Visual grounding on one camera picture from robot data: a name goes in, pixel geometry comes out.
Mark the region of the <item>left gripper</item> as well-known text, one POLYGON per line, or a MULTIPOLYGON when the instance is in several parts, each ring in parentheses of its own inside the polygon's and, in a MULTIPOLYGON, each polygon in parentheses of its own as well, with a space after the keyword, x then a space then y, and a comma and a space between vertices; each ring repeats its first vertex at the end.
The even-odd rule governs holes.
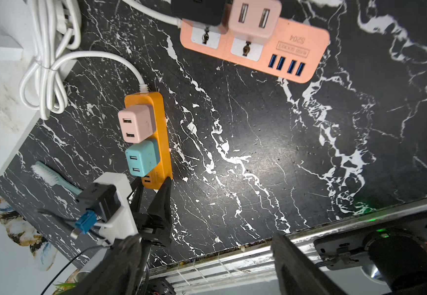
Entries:
POLYGON ((130 210, 133 214, 138 232, 152 245, 168 248, 171 243, 172 214, 171 191, 172 179, 167 177, 148 207, 148 213, 139 213, 144 191, 142 178, 136 177, 130 184, 130 210))

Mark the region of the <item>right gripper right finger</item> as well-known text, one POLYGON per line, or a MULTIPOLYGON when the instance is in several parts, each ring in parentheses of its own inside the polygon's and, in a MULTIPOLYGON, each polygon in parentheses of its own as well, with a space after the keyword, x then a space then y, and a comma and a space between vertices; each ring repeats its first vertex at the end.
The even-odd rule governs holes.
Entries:
POLYGON ((345 293, 286 236, 276 234, 272 238, 271 251, 281 294, 343 295, 345 293))

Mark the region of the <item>teal plug adapter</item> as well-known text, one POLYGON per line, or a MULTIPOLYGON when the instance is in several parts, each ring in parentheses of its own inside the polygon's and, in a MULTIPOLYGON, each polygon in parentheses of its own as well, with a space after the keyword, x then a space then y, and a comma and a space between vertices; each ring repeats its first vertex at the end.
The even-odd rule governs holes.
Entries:
POLYGON ((160 162, 158 142, 155 138, 133 144, 126 149, 125 155, 128 170, 135 177, 145 177, 160 162))

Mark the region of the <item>pink power strip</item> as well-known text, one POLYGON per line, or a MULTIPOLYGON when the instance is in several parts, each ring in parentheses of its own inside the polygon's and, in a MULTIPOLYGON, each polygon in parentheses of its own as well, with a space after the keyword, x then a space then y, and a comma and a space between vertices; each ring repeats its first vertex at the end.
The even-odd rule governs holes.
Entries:
POLYGON ((304 84, 311 80, 330 43, 329 32, 280 18, 265 44, 219 34, 181 22, 180 41, 190 50, 304 84))

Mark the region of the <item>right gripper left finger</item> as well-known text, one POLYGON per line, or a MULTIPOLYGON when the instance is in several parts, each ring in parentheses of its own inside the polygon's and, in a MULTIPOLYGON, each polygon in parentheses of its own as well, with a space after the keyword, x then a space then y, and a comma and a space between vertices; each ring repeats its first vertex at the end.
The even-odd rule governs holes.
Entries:
POLYGON ((134 295, 141 276, 142 244, 140 235, 117 240, 108 257, 96 266, 67 295, 134 295))

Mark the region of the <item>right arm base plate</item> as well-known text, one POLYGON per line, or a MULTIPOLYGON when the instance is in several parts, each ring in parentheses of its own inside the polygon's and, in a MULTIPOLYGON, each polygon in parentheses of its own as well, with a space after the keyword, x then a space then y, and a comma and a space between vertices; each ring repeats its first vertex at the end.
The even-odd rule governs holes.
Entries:
POLYGON ((341 270, 372 264, 368 251, 378 240, 407 237, 427 253, 427 211, 366 228, 332 234, 314 242, 321 265, 341 270))

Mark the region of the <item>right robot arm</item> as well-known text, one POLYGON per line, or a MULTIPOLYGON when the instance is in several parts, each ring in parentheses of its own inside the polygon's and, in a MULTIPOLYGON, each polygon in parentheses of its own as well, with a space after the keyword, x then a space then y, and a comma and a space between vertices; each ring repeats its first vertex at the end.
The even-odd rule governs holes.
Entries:
MULTIPOLYGON (((427 295, 427 252, 409 237, 389 236, 368 249, 394 295, 427 295)), ((279 288, 284 295, 342 295, 344 291, 284 236, 272 239, 279 288)), ((68 295, 132 295, 127 275, 92 281, 87 277, 68 295)))

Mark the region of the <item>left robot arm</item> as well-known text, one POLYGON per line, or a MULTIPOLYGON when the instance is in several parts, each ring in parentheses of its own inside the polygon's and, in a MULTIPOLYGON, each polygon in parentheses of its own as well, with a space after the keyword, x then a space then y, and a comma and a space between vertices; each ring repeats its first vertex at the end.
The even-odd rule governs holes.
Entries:
POLYGON ((147 211, 140 211, 144 185, 141 178, 130 182, 123 173, 104 173, 89 187, 77 192, 76 202, 85 210, 68 221, 50 210, 71 238, 99 229, 98 253, 88 262, 91 269, 69 295, 143 295, 149 286, 148 261, 153 246, 171 243, 170 208, 172 179, 166 177, 147 211))

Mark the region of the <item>orange power strip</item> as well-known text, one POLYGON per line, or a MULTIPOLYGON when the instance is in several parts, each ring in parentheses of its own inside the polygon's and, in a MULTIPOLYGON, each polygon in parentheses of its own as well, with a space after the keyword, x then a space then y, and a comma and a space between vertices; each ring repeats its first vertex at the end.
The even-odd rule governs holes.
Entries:
POLYGON ((124 98, 125 108, 118 112, 126 149, 128 170, 140 177, 147 189, 160 189, 173 178, 164 99, 159 92, 136 93, 124 98))

